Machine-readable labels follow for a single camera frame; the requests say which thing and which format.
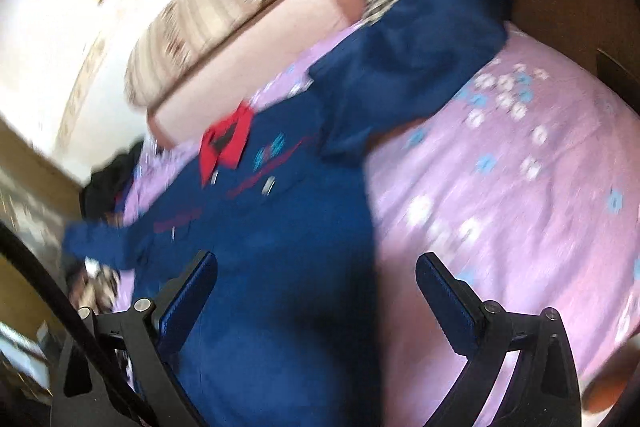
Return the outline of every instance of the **pillow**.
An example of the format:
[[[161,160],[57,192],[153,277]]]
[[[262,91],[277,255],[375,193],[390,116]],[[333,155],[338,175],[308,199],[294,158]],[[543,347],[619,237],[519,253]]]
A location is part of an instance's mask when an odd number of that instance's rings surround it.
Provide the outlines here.
[[[274,0],[172,0],[129,57],[129,103],[148,107],[233,31]]]
[[[365,0],[279,0],[185,75],[148,113],[158,144],[198,138],[299,54],[357,22]]]

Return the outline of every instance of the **screw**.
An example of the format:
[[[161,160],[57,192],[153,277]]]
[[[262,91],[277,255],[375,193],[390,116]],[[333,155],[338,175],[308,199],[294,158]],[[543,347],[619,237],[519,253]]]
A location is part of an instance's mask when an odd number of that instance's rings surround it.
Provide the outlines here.
[[[149,299],[139,299],[133,305],[137,312],[146,312],[149,308],[151,308],[151,301]]]
[[[545,316],[550,321],[556,321],[556,320],[558,320],[560,318],[560,314],[558,313],[558,310],[555,310],[553,308],[547,308],[545,310]]]
[[[496,301],[487,301],[484,303],[484,309],[492,315],[495,315],[502,309],[502,306],[500,306]]]

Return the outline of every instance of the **black cable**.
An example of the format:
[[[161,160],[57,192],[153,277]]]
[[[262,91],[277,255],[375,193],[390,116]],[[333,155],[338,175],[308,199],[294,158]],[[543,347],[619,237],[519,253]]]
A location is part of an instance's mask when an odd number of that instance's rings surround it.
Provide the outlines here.
[[[108,386],[120,397],[131,411],[149,425],[157,424],[156,417],[148,406],[122,378],[118,368],[107,358],[102,348],[80,319],[62,290],[45,270],[44,266],[25,247],[22,241],[4,223],[0,222],[0,254],[15,266],[33,286],[51,311],[73,337],[84,355]]]

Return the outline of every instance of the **embroidered logo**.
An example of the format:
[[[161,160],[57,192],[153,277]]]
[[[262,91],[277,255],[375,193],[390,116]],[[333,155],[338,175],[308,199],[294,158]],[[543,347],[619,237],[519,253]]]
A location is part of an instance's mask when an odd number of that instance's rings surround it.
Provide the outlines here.
[[[280,133],[276,136],[276,139],[266,147],[263,147],[258,151],[254,158],[254,171],[257,171],[260,166],[267,163],[271,158],[275,158],[284,149],[284,134]]]

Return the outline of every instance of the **jacket sleeve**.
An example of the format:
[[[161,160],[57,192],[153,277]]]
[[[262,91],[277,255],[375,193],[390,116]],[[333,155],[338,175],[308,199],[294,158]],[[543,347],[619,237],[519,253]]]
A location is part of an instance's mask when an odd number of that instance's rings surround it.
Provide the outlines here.
[[[116,228],[101,221],[79,221],[66,226],[62,248],[79,259],[90,257],[116,270],[131,270],[144,263],[151,236],[144,220]]]
[[[309,69],[321,154],[362,159],[371,134],[426,118],[504,46],[511,0],[399,0]]]

